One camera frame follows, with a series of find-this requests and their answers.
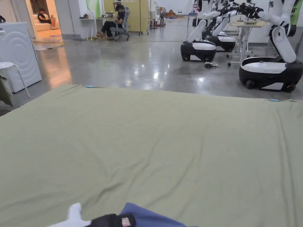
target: chair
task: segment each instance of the chair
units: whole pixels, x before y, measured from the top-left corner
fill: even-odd
[[[128,23],[127,23],[127,19],[129,17],[129,14],[130,14],[130,11],[129,11],[128,7],[125,7],[124,20],[123,20],[123,22],[121,24],[122,28],[118,27],[119,23],[117,23],[117,22],[115,22],[116,27],[110,28],[111,32],[117,32],[118,33],[118,35],[114,36],[115,41],[117,41],[118,39],[122,38],[124,35],[127,36],[126,40],[128,41],[128,39],[130,37],[129,33],[128,33]]]
[[[195,18],[196,18],[196,16],[197,16],[197,14],[196,14],[196,13],[189,13],[189,14],[188,14],[188,19],[187,19],[187,37],[188,37],[188,25],[189,25],[189,19],[190,19],[190,17],[193,17],[193,19],[195,19]]]
[[[14,69],[16,69],[18,71],[20,79],[21,79],[21,81],[23,83],[23,86],[26,90],[27,96],[30,97],[29,92],[27,90],[27,87],[26,87],[26,85],[23,81],[23,77],[20,74],[19,67],[17,65],[15,65],[14,63],[11,63],[11,62],[0,62],[0,73],[2,73],[2,75],[3,75],[4,73],[3,73],[2,69],[9,69],[11,67],[14,67]]]

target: white stool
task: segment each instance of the white stool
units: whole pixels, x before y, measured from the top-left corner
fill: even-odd
[[[27,87],[25,86],[25,83],[24,83],[24,81],[23,81],[23,77],[22,77],[21,74],[20,74],[19,67],[18,67],[17,65],[15,65],[14,63],[11,63],[11,62],[0,62],[0,72],[1,72],[1,73],[3,73],[2,69],[9,69],[9,68],[11,68],[11,67],[13,67],[13,69],[16,69],[16,70],[18,71],[19,76],[20,76],[20,78],[21,78],[21,81],[22,81],[22,83],[23,83],[23,86],[24,86],[24,88],[25,88],[25,90],[26,90],[27,96],[30,97],[29,92],[28,92],[28,90],[27,90]]]

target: white washing machine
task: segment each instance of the white washing machine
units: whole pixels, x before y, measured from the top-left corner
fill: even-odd
[[[12,62],[19,66],[27,87],[40,81],[42,78],[27,24],[3,23],[0,28],[5,31],[5,34],[0,36],[0,62]],[[5,70],[5,73],[13,93],[24,89],[16,70]]]

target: doorway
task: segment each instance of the doorway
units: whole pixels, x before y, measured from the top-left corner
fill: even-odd
[[[60,30],[60,24],[58,20],[57,9],[55,0],[25,0],[29,17],[35,33],[35,39],[33,41],[42,43],[56,43],[62,40],[62,34]],[[38,13],[40,8],[45,9],[45,18],[55,18],[55,28],[48,23],[41,23],[38,20]]]

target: polished concrete floor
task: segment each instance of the polished concrete floor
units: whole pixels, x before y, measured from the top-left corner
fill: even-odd
[[[129,41],[97,40],[66,44],[62,48],[37,51],[42,81],[14,94],[15,107],[63,84],[166,90],[203,95],[248,98],[303,99],[303,82],[291,93],[247,90],[238,79],[239,65],[227,67],[225,53],[217,52],[217,69],[201,62],[184,62],[180,45],[186,40],[187,18],[167,20],[165,28],[149,35],[132,34]],[[253,55],[264,55],[254,48]],[[0,103],[0,109],[9,109]]]

